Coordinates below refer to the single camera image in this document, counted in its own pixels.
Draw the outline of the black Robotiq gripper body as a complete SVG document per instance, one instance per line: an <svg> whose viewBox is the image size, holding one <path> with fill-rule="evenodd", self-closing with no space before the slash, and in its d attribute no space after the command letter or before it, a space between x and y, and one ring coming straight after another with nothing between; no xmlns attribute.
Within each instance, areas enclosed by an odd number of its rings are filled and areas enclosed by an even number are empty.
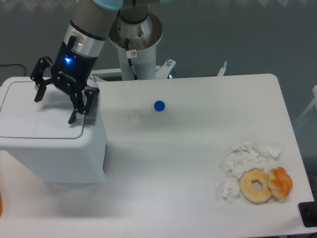
<svg viewBox="0 0 317 238"><path fill-rule="evenodd" d="M54 86L67 94L81 92L87 86L87 79L96 61L96 57L68 50L66 43L62 42L51 67Z"/></svg>

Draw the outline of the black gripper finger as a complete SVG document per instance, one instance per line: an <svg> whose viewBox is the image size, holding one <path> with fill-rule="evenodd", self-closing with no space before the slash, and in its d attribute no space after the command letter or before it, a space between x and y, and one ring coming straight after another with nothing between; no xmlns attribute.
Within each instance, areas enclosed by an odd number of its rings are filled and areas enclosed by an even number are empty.
<svg viewBox="0 0 317 238"><path fill-rule="evenodd" d="M53 79L44 79L44 72L47 68L53 66L53 61L50 57L39 58L31 75L30 79L35 82L35 89L37 91L34 101L39 102L43 99L47 89L47 85L53 83Z"/></svg>
<svg viewBox="0 0 317 238"><path fill-rule="evenodd" d="M74 110L68 120L69 124L76 122L78 117L88 115L93 103L98 99L100 90L97 87L85 87L83 91L75 93L70 91L69 97Z"/></svg>

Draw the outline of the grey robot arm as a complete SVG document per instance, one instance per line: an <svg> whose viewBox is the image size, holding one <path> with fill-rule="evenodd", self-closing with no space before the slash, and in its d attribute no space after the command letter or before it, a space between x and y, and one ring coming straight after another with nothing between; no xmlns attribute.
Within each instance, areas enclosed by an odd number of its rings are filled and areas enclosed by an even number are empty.
<svg viewBox="0 0 317 238"><path fill-rule="evenodd" d="M35 101L41 101L52 84L70 97L69 123L88 115L99 95L88 78L106 40L117 48L123 80L156 79L162 24L149 12L150 4L149 0L78 1L56 59L39 58L31 73Z"/></svg>

